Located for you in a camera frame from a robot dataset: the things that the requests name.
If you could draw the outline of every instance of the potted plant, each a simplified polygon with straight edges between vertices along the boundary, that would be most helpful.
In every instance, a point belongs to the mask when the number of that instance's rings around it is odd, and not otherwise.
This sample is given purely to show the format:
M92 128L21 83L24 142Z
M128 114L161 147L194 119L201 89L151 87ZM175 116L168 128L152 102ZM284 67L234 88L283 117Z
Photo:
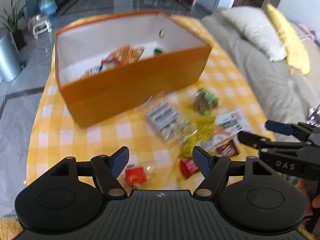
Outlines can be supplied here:
M26 7L23 6L20 10L18 10L18 5L21 0L19 0L16 4L13 4L13 0L11 0L11 12L9 13L4 8L4 15L0 15L1 23L4 27L12 33L14 41L16 42L17 48L20 50L26 43L24 41L22 31L19 29L18 21L23 17L23 9Z

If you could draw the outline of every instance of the round pad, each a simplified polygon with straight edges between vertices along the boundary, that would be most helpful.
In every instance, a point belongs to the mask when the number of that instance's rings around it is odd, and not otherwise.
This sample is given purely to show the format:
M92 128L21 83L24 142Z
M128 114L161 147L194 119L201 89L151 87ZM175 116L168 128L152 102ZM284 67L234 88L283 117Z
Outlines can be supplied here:
M100 192L80 181L32 183L16 198L20 222L31 231L60 233L89 223L102 207Z
M226 187L219 196L221 212L237 227L255 233L280 233L296 228L307 204L282 178L253 175Z
M283 195L271 188L256 188L247 194L247 200L257 208L272 209L280 207L284 202Z

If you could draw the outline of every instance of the white pillow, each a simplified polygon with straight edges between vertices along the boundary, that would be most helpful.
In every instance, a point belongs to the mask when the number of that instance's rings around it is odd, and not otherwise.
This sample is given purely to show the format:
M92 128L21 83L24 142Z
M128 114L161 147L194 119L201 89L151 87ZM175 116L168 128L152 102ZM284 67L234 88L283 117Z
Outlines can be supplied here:
M250 6L233 7L221 14L242 35L262 50L270 61L281 61L287 54L272 23L263 10Z

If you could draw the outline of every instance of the green leaves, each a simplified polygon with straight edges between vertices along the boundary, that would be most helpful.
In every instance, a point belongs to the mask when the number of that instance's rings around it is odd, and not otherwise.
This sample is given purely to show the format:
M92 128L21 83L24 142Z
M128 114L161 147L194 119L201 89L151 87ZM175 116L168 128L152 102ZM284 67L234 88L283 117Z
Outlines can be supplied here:
M27 4L25 4L19 11L18 6L21 0L19 0L16 4L13 4L13 0L11 0L11 12L10 14L4 8L4 15L0 15L0 22L4 25L4 27L11 33L15 33L19 30L18 21L23 16L23 10Z

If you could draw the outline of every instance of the plant pot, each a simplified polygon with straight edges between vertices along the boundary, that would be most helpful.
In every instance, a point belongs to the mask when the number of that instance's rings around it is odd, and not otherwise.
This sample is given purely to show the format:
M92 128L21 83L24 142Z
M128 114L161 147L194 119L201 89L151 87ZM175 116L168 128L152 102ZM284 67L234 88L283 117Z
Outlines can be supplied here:
M15 33L12 34L14 41L17 45L18 50L22 49L24 46L27 44L24 41L23 34L21 30L16 31Z

